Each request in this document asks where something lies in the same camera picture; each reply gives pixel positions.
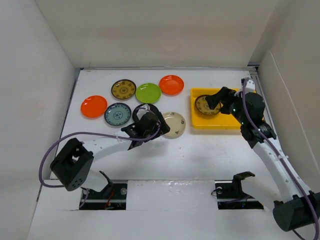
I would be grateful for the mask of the yellow patterned plate back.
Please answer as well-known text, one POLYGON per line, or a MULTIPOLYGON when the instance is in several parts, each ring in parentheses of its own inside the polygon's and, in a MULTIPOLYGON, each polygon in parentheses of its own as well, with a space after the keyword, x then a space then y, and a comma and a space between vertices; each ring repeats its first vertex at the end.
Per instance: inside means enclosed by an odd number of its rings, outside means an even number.
POLYGON ((111 87, 111 94, 119 100, 126 100, 135 95, 137 90, 136 84, 129 79, 120 79, 111 87))

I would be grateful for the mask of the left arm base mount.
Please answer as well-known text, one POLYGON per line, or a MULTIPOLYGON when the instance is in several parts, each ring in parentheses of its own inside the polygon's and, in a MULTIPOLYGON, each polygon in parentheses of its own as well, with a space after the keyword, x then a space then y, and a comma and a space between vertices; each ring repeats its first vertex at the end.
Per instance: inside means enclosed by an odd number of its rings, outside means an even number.
POLYGON ((120 211, 126 210, 127 206, 128 182, 115 182, 110 195, 102 196, 99 192, 92 189, 83 190, 80 202, 80 210, 106 210, 106 211, 120 211))

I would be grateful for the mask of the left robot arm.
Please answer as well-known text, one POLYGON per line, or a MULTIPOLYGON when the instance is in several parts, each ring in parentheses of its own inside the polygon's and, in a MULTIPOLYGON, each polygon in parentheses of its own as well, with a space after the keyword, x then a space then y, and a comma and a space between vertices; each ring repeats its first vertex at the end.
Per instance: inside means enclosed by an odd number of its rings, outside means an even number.
POLYGON ((93 163, 117 152, 137 148, 171 130, 153 104, 139 105, 134 115, 136 118, 132 124, 114 134, 97 133, 98 138, 94 140, 83 142, 73 137, 66 142, 50 164, 50 169, 67 191, 82 188, 107 199, 114 184, 103 171, 92 170, 93 163))

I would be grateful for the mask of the yellow patterned plate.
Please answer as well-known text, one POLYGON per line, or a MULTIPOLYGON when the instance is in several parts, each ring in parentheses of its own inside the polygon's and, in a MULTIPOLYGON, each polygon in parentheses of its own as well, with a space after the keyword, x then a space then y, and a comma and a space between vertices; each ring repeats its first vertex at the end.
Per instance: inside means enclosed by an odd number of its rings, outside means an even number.
POLYGON ((129 79, 120 79, 111 87, 111 94, 119 100, 126 100, 135 95, 137 90, 136 84, 129 79))
POLYGON ((209 96, 208 94, 203 94, 198 96, 195 100, 195 107, 200 113, 204 115, 207 115, 207 116, 217 115, 221 111, 222 104, 219 102, 215 107, 215 109, 210 109, 208 102, 206 101, 206 97, 208 96, 209 96))

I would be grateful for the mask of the orange plate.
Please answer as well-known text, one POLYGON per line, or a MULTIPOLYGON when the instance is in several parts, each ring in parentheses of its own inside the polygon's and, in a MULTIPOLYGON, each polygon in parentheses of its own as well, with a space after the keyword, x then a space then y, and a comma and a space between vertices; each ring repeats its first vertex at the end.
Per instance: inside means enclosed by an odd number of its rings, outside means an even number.
POLYGON ((108 108, 107 100, 101 95, 87 97, 80 106, 81 113, 87 118, 98 118, 104 114, 108 108))
POLYGON ((159 81, 158 86, 164 94, 169 96, 176 96, 183 91, 185 83, 181 77, 170 74, 164 76, 159 81))

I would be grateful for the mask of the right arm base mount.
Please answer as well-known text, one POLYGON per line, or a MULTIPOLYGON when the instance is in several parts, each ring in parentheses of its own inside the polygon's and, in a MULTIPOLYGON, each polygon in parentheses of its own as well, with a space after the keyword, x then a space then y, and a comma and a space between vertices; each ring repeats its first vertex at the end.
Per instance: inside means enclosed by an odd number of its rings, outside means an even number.
POLYGON ((214 182, 211 195, 217 200, 218 210, 263 210, 264 206, 250 195, 236 192, 231 180, 214 182))

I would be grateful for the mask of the green plastic plate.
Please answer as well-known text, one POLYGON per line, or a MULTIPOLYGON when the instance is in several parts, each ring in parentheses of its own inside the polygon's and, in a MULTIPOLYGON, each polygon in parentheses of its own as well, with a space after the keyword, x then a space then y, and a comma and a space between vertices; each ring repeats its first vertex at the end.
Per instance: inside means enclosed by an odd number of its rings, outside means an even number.
POLYGON ((137 100, 144 104, 156 103, 161 98, 161 95, 160 87, 154 83, 143 83, 135 92, 137 100))

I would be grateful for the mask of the black plate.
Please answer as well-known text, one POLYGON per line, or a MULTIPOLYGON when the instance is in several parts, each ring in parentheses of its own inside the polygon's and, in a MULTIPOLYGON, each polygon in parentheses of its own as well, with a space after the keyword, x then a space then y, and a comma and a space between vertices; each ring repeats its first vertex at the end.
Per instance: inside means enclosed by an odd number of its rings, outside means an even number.
POLYGON ((142 103, 140 105, 144 105, 144 104, 148 104, 150 106, 151 110, 153 111, 153 114, 156 115, 156 111, 158 110, 158 108, 155 105, 153 105, 151 103, 142 103))

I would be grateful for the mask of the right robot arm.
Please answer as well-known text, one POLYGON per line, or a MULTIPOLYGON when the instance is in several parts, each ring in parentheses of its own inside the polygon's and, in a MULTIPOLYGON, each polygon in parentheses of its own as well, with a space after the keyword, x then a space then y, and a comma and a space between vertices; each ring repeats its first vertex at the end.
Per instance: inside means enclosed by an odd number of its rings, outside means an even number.
POLYGON ((255 92, 236 92, 227 87, 205 97, 211 110, 222 104, 220 112, 231 114, 239 123, 242 137, 261 158, 275 181, 281 200, 274 200, 272 214, 285 232, 307 225, 315 226, 315 237, 320 235, 320 194, 314 193, 290 165, 281 152, 274 130, 264 120, 265 103, 255 92))

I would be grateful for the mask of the cream patterned plate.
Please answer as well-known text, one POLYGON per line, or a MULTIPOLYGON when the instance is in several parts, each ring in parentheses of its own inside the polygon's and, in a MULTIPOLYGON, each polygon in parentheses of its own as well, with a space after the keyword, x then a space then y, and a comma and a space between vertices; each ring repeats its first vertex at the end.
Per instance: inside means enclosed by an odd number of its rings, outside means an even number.
POLYGON ((167 138, 178 138, 186 129, 186 120, 178 112, 166 112, 162 114, 166 124, 169 126, 170 131, 165 133, 164 136, 167 138))

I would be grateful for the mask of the yellow patterned plate front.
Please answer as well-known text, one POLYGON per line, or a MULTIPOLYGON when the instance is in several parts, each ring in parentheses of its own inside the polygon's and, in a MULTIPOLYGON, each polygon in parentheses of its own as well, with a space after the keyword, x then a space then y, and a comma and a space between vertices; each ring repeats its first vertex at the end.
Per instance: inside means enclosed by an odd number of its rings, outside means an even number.
POLYGON ((221 111, 222 104, 219 102, 215 107, 215 109, 210 109, 208 102, 206 101, 206 97, 208 96, 209 96, 208 94, 203 94, 198 96, 195 100, 195 107, 200 113, 204 115, 207 115, 207 116, 217 115, 221 111))

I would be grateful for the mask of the blue patterned plate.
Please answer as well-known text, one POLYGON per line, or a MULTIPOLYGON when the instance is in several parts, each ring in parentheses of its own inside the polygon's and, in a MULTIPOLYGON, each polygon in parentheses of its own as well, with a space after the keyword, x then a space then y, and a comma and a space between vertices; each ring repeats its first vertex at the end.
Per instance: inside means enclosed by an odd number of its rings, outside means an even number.
POLYGON ((104 112, 105 122, 114 127, 126 124, 131 116, 131 108, 127 104, 121 102, 111 104, 104 112))

